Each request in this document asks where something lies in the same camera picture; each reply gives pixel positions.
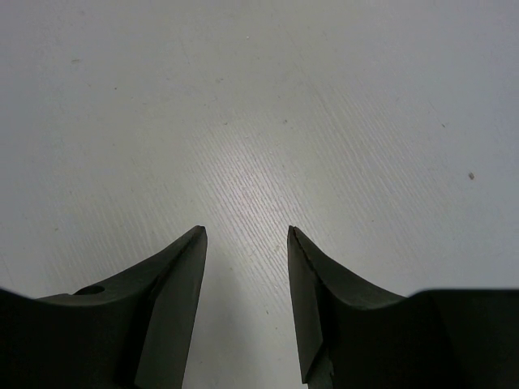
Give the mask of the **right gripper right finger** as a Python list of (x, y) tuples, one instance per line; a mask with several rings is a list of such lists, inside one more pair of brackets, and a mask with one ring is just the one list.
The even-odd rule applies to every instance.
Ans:
[(515, 388), (518, 292), (432, 289), (402, 297), (290, 227), (288, 270), (309, 388)]

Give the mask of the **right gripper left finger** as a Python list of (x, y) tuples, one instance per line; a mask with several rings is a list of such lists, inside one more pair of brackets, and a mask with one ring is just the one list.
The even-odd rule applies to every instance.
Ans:
[(196, 226), (76, 293), (32, 299), (2, 290), (2, 387), (180, 388), (207, 245)]

